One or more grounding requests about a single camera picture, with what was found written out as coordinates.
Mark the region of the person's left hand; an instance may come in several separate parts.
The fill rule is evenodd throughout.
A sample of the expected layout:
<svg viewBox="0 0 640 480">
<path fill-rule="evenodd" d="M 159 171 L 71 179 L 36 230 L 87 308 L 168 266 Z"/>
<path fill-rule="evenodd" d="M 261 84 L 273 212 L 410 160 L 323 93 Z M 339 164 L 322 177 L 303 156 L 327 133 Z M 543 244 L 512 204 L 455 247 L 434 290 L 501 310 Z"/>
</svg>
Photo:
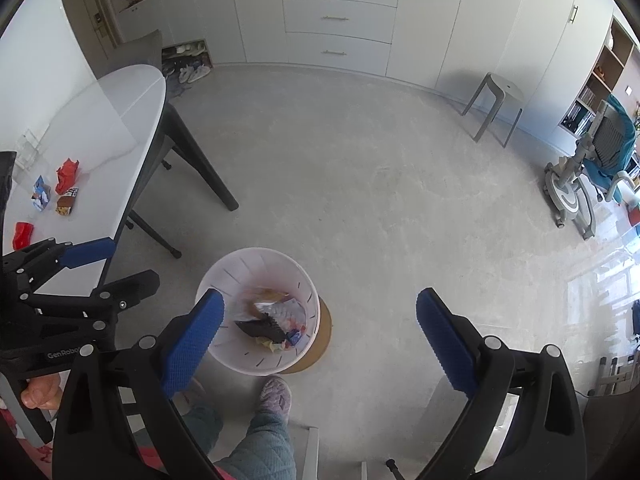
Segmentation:
<svg viewBox="0 0 640 480">
<path fill-rule="evenodd" d="M 27 387 L 21 393 L 26 408 L 57 411 L 61 405 L 63 390 L 61 377 L 52 374 L 29 379 Z"/>
</svg>

